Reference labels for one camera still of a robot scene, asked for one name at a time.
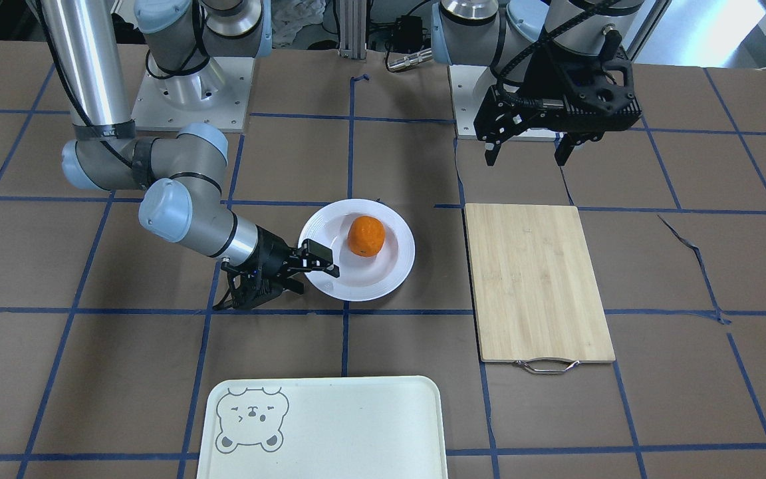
plastic bag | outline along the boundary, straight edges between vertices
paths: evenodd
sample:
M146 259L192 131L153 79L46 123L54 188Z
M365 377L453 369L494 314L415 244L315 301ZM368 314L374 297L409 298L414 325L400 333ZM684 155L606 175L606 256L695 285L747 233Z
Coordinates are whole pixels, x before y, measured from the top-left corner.
M322 23L326 8L325 0L271 0L274 45L291 45L301 28Z

white tray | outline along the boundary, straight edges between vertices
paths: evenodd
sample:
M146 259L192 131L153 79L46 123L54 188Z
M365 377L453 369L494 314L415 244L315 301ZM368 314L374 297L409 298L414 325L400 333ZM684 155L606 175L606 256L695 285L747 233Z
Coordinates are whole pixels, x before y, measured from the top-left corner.
M224 381L197 478L447 479L439 389L422 376Z

robotic arm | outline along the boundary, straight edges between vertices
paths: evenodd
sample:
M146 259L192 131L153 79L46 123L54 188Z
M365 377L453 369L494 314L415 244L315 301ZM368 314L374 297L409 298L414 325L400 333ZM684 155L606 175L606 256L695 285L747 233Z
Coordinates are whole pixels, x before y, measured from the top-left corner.
M72 103L76 140L62 152L70 183L145 190L138 213L144 228L221 261L229 291L216 309L251 309L286 289L302 293L301 282L292 279L296 273L338 277L330 249L310 240L291 248L222 206L228 161L221 131L201 123L182 128L175 139L136 137L105 2L39 0L37 6ZM139 0L136 15L151 48L151 74L167 82L166 95L189 105L219 96L221 79L209 70L210 53L270 52L270 45L259 44L270 39L262 0L207 0L203 6L192 0ZM257 34L264 30L267 35Z
M496 83L474 121L495 164L501 145L529 128L562 132L575 146L632 127L642 114L621 46L644 0L443 0L434 6L434 58L487 66Z

blue joint cap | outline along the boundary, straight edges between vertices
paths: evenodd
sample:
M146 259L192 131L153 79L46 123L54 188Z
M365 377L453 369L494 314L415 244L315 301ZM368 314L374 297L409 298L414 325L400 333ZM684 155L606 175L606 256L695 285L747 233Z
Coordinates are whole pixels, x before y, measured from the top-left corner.
M273 48L273 26L271 25L271 0L262 0L262 39L255 58L267 57Z
M61 170L64 170L64 176L67 181L79 189L103 189L90 179L84 170L82 164L78 161L76 154L76 140L69 140L61 150Z
M204 122L193 122L185 128L182 128L182 130L179 130L179 134L177 134L176 137L179 138L183 134L193 134L194 136L203 138L206 142L211 143L211 145L218 149L223 155L226 166L229 165L229 160L226 158L229 142L226 140L226 136L224 136L218 128L215 128L210 124L204 124Z
M534 43L540 37L548 5L541 0L510 0L507 17L520 35Z
M191 0L137 0L134 3L134 18L141 33L158 33L182 18L189 6Z
M193 216L188 188L169 178L152 183L138 210L140 226L170 243L179 243L188 234Z
M439 3L431 6L431 46L434 47L434 61L443 65L451 64L451 55L447 52L445 45L445 31L442 27L442 16L439 13Z

white plate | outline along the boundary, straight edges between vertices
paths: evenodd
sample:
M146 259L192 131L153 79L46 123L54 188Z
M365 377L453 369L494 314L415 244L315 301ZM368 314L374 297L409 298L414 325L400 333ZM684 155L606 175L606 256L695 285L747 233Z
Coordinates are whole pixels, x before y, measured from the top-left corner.
M359 216L373 216L386 228L383 249L374 257L360 257L347 247L347 232ZM307 273L309 282L329 296L347 301L370 301L394 291L410 274L416 242L407 222L386 204L371 200L341 200L317 210L301 231L305 239L332 249L341 276Z
M422 376L233 379L206 402L197 479L445 479Z

